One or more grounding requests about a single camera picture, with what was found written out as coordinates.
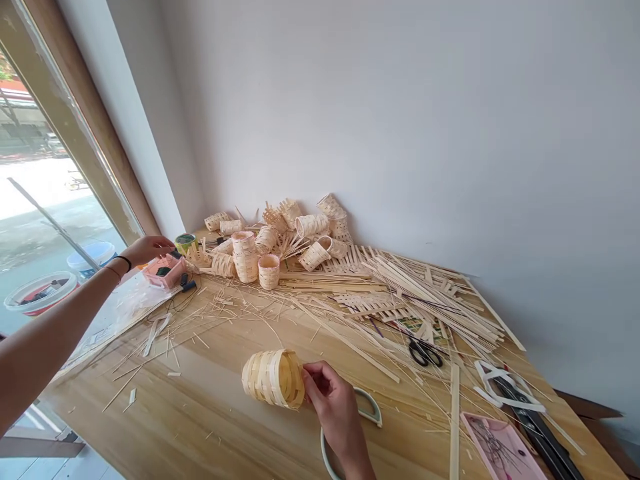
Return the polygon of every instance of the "window frame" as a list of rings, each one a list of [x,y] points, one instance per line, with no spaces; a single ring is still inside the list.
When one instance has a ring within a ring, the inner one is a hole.
[[[125,243],[130,245],[142,234],[160,235],[55,0],[0,0],[0,18],[11,26],[0,29],[8,60]]]

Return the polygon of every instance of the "black scissors handle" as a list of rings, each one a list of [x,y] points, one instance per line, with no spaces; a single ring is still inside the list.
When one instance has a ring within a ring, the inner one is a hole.
[[[443,365],[442,357],[430,348],[428,343],[423,341],[409,340],[409,353],[416,363],[423,367],[428,367],[430,363],[436,367],[442,367]]]

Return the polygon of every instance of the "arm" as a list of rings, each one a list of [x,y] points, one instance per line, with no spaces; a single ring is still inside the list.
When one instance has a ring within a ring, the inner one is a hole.
[[[347,480],[375,480],[353,386],[325,361],[304,365],[302,380]]]
[[[122,252],[132,266],[174,249],[164,237],[143,237]],[[80,342],[129,265],[111,260],[78,290],[0,342],[0,437],[44,390]]]

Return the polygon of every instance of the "white wall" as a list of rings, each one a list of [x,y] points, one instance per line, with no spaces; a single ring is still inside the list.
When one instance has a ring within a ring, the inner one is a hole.
[[[557,388],[640,431],[640,3],[163,1],[210,211],[308,212],[476,275]]]
[[[174,238],[199,228],[207,209],[158,4],[58,4],[160,230]]]

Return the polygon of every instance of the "pink tray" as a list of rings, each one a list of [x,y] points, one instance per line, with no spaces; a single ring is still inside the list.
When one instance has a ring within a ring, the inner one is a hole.
[[[515,431],[511,424],[466,412],[462,412],[460,418],[467,427],[467,431],[475,447],[478,449],[480,458],[482,458],[482,461],[485,463],[493,480],[547,480],[547,477],[542,470],[540,470],[540,467],[531,456],[528,448],[520,439],[518,432]],[[515,454],[514,456],[505,452],[505,455],[511,458],[515,466],[506,460],[502,462],[493,462],[491,460],[489,457],[490,449],[486,441],[472,427],[472,424],[475,422],[480,422],[480,424],[484,425],[494,438],[504,445],[504,448]]]
[[[169,267],[171,271],[164,277],[156,275],[158,268]],[[142,269],[142,274],[147,281],[156,287],[171,290],[180,283],[180,277],[187,271],[187,264],[184,258],[176,260],[170,255],[165,255],[161,260],[154,260]]]

